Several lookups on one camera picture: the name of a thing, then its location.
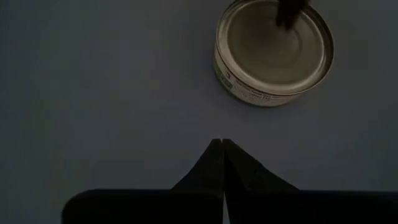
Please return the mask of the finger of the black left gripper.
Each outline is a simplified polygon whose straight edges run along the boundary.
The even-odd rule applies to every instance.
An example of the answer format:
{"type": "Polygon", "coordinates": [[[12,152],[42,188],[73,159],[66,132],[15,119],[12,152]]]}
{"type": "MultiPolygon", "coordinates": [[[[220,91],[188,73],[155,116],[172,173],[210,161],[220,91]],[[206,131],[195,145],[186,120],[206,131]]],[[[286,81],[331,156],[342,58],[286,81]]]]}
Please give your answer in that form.
{"type": "Polygon", "coordinates": [[[275,19],[278,27],[286,30],[293,28],[300,12],[309,5],[311,0],[279,0],[278,11],[275,19]]]}

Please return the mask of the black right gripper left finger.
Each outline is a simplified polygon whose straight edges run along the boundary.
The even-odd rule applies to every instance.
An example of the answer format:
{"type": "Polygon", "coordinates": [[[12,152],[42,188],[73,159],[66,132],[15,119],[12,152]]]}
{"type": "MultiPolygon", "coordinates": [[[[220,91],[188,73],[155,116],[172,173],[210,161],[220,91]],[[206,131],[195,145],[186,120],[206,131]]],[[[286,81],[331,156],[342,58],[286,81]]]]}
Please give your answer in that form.
{"type": "Polygon", "coordinates": [[[222,224],[224,149],[210,142],[171,189],[93,189],[73,196],[61,224],[222,224]]]}

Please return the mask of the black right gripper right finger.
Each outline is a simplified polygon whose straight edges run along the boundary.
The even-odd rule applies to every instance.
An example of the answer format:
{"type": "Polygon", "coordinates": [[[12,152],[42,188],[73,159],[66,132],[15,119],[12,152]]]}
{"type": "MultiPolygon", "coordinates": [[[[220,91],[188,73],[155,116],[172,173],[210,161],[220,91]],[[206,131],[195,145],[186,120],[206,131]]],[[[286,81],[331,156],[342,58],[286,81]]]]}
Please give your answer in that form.
{"type": "Polygon", "coordinates": [[[300,190],[232,140],[222,145],[231,224],[398,224],[398,192],[300,190]]]}

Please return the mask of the green Bumble Bee tuna can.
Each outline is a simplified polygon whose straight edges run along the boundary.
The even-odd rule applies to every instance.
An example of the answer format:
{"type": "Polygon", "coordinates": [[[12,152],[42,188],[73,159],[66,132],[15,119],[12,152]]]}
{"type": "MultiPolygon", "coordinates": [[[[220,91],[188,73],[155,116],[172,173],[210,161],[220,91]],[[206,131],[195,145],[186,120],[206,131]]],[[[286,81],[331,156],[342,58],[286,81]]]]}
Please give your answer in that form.
{"type": "Polygon", "coordinates": [[[320,84],[334,57],[332,34],[311,6],[291,30],[276,24],[278,0],[235,0],[222,13],[213,68],[237,99],[259,107],[284,105],[320,84]]]}

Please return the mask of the blue table mat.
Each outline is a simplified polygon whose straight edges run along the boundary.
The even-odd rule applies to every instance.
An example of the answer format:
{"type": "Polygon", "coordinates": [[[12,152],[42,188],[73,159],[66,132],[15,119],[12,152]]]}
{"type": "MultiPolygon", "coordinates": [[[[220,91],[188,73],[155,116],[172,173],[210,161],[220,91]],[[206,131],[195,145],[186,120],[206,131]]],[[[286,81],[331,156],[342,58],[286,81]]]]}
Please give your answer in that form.
{"type": "Polygon", "coordinates": [[[0,0],[0,224],[89,189],[169,189],[228,138],[300,189],[398,191],[398,0],[310,0],[327,77],[258,108],[217,80],[231,0],[0,0]]]}

